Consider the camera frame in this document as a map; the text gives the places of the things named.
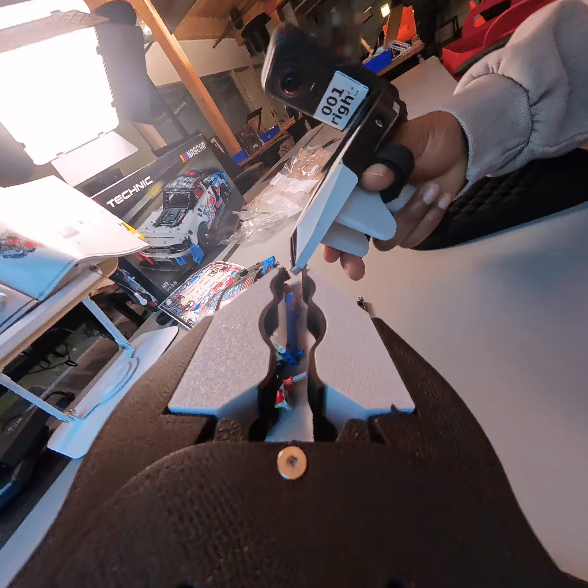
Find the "shiny sticker sheet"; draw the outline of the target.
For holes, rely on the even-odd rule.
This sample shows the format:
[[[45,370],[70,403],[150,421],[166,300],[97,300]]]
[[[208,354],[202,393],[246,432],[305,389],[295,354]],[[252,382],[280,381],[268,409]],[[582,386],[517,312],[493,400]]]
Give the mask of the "shiny sticker sheet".
[[[262,275],[262,264],[246,268],[231,262],[213,262],[180,284],[159,309],[187,329],[229,304]]]

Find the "person's right forearm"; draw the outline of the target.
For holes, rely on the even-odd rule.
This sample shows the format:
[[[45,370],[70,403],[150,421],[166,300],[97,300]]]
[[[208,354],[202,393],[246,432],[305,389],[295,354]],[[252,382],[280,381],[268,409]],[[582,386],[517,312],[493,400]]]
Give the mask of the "person's right forearm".
[[[467,71],[442,111],[467,138],[470,183],[587,143],[587,1],[534,12]]]

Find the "red chair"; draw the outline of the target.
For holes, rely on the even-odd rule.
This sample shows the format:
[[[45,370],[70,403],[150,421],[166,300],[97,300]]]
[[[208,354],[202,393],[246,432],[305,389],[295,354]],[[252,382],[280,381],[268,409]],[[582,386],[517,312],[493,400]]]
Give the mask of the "red chair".
[[[482,57],[503,48],[517,27],[551,1],[481,1],[470,4],[461,37],[442,49],[442,64],[457,81]]]

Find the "heap of clear plastic bags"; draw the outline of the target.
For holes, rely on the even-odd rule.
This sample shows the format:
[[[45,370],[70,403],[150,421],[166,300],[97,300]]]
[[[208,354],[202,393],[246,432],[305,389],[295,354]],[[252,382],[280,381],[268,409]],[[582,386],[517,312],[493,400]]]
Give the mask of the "heap of clear plastic bags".
[[[261,243],[297,220],[324,177],[323,167],[331,153],[323,146],[301,148],[253,199],[234,212],[238,224],[220,242],[235,246]]]

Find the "lego set cardboard box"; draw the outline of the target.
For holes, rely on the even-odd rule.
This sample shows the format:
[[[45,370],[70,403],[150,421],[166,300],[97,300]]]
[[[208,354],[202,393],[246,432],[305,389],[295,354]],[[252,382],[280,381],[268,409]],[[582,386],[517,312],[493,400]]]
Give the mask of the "lego set cardboard box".
[[[214,260],[236,229],[241,168],[201,133],[157,151],[156,159],[90,198],[138,232],[143,249],[120,256],[111,280],[154,311]]]

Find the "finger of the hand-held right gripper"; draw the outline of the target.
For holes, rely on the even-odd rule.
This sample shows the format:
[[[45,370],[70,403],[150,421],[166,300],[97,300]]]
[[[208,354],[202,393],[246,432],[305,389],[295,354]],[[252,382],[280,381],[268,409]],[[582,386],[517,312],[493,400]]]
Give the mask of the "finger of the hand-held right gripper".
[[[340,252],[359,254],[359,233],[336,222],[357,186],[358,176],[343,163],[334,164],[300,214],[290,236],[290,271],[305,269],[322,242]]]

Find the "bright studio light panel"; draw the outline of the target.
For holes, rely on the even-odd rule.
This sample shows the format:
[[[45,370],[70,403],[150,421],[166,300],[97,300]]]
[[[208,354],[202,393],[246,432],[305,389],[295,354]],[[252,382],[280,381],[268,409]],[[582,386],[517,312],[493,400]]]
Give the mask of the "bright studio light panel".
[[[133,6],[1,1],[1,186],[51,168],[72,186],[130,169],[132,122],[148,114]]]

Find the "partly built lego car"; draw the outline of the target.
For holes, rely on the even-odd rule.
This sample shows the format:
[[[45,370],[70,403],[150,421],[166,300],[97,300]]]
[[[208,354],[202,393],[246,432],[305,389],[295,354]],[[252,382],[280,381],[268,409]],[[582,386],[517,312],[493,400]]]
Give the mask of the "partly built lego car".
[[[237,273],[236,281],[222,291],[220,300],[214,306],[214,310],[219,311],[222,309],[242,292],[253,286],[269,270],[277,267],[278,262],[274,256],[271,256],[249,268],[240,270]],[[298,324],[301,306],[293,286],[287,284],[283,286],[283,301],[285,305],[286,343],[281,344],[277,341],[272,341],[276,352],[277,377],[280,380],[274,407],[276,409],[291,409],[290,391],[295,383],[307,378],[307,373],[295,372],[288,378],[286,377],[286,368],[297,371],[305,352],[299,345]]]

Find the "open instruction booklet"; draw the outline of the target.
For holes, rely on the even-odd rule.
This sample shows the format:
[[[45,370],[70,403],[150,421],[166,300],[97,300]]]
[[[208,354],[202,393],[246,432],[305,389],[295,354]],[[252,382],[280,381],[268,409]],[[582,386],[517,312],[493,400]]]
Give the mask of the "open instruction booklet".
[[[1,284],[29,298],[44,300],[90,266],[147,246],[57,177],[1,188]]]

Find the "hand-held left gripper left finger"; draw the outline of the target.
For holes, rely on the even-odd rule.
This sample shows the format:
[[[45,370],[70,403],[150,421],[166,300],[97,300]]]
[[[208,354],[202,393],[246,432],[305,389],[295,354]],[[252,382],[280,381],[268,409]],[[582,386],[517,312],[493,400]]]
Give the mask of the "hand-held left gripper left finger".
[[[168,401],[174,415],[255,422],[277,421],[279,388],[271,337],[280,325],[278,305],[290,275],[276,268],[217,311]]]

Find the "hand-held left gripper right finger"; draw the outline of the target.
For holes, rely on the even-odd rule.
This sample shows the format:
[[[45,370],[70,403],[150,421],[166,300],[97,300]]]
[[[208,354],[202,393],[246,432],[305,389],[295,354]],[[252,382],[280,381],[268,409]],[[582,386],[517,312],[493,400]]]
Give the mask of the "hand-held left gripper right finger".
[[[349,420],[399,413],[416,406],[370,314],[305,270],[307,349],[305,422],[301,440],[333,440]]]

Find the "blue plastic bin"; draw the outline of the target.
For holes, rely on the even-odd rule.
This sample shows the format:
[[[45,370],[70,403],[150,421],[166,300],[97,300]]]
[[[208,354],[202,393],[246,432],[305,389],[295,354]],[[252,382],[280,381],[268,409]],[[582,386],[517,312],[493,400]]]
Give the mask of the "blue plastic bin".
[[[391,48],[387,48],[380,52],[377,55],[373,55],[371,58],[364,60],[363,67],[364,69],[374,73],[379,74],[382,70],[390,67],[393,62],[393,53]]]

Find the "person's right hand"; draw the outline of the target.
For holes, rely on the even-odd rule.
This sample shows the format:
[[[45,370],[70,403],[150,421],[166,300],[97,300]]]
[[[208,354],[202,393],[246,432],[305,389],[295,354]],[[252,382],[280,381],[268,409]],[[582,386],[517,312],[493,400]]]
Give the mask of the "person's right hand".
[[[373,240],[384,252],[396,246],[414,248],[430,235],[466,185],[468,161],[467,138],[457,119],[445,112],[399,125],[391,142],[412,152],[415,166],[408,183],[417,190],[395,215],[394,237]]]

